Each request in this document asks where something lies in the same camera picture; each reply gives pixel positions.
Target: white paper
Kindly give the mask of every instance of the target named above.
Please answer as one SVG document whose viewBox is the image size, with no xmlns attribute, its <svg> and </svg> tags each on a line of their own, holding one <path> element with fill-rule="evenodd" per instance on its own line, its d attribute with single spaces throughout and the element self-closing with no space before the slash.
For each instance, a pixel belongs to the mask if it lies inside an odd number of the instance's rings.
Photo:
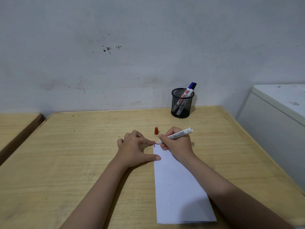
<svg viewBox="0 0 305 229">
<path fill-rule="evenodd" d="M 161 157 L 154 162 L 157 223 L 177 224 L 216 221 L 206 192 L 169 150 L 153 148 Z"/>
</svg>

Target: marker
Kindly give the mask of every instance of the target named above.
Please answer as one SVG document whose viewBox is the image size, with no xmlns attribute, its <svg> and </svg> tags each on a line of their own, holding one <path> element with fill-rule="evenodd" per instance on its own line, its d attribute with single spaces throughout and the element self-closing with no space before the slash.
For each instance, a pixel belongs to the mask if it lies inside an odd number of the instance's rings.
<svg viewBox="0 0 305 229">
<path fill-rule="evenodd" d="M 184 136 L 184 135 L 188 135 L 188 134 L 190 134 L 190 133 L 192 133 L 193 132 L 193 129 L 191 128 L 191 127 L 189 127 L 189 128 L 187 128 L 187 129 L 185 129 L 185 130 L 182 130 L 182 131 L 180 131 L 180 132 L 176 132 L 176 133 L 174 133 L 174 134 L 172 134 L 172 135 L 169 135 L 169 136 L 167 136 L 169 139 L 177 139 L 177 138 L 179 138 L 179 137 L 182 137 L 182 136 Z M 161 145 L 163 142 L 161 141 L 161 140 L 158 140 L 158 142 L 156 142 L 156 144 L 157 145 Z"/>
<path fill-rule="evenodd" d="M 183 93 L 183 95 L 181 96 L 181 98 L 186 97 L 186 95 L 189 93 L 189 91 L 190 91 L 191 87 L 193 86 L 193 84 L 194 84 L 194 83 L 192 82 L 192 83 L 189 85 L 189 87 L 185 90 L 185 92 Z M 177 108 L 178 108 L 179 105 L 181 104 L 182 100 L 183 100 L 183 99 L 179 99 L 179 100 L 177 101 L 176 105 L 173 107 L 173 110 L 172 110 L 173 112 L 177 110 Z"/>
<path fill-rule="evenodd" d="M 197 85 L 196 83 L 193 83 L 193 85 L 192 85 L 192 87 L 191 87 L 191 89 L 190 89 L 190 91 L 188 92 L 188 94 L 187 94 L 186 97 L 190 97 L 190 96 L 191 96 L 191 94 L 193 93 L 193 91 L 194 91 L 196 85 Z M 187 103 L 188 101 L 189 101 L 189 99 L 183 100 L 183 102 L 182 102 L 180 108 L 178 109 L 178 111 L 177 111 L 177 113 L 176 113 L 177 116 L 180 116 L 182 110 L 184 109 L 184 106 L 186 105 L 186 103 Z"/>
</svg>

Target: wooden table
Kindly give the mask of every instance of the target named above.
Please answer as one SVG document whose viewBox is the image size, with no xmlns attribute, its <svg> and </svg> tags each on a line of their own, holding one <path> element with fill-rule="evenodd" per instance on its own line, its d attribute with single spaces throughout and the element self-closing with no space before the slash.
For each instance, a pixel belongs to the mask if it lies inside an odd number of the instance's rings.
<svg viewBox="0 0 305 229">
<path fill-rule="evenodd" d="M 0 228 L 58 228 L 114 157 L 118 138 L 136 129 L 158 140 L 154 127 L 165 133 L 172 126 L 193 127 L 202 160 L 291 224 L 305 224 L 301 189 L 222 107 L 211 106 L 187 119 L 169 108 L 52 115 L 0 166 Z M 110 215 L 109 228 L 191 227 L 156 223 L 153 163 L 124 175 Z M 217 223 L 197 226 L 227 228 L 216 215 Z"/>
<path fill-rule="evenodd" d="M 44 120 L 40 113 L 0 114 L 0 165 Z"/>
</svg>

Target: pen holder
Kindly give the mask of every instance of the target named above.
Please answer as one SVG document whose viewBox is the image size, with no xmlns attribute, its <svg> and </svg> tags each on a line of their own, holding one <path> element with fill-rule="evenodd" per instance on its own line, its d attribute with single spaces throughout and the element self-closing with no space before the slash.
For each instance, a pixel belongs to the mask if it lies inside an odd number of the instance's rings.
<svg viewBox="0 0 305 229">
<path fill-rule="evenodd" d="M 172 91 L 173 101 L 170 113 L 177 118 L 187 118 L 190 115 L 191 104 L 195 92 L 189 97 L 181 97 L 186 88 L 176 88 Z"/>
</svg>

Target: white furniture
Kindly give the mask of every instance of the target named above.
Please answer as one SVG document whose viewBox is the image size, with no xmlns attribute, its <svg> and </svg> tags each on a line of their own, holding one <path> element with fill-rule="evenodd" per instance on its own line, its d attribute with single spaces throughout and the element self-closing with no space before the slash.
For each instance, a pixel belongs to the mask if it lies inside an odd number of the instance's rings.
<svg viewBox="0 0 305 229">
<path fill-rule="evenodd" d="M 255 85 L 237 121 L 305 191 L 305 84 Z"/>
</svg>

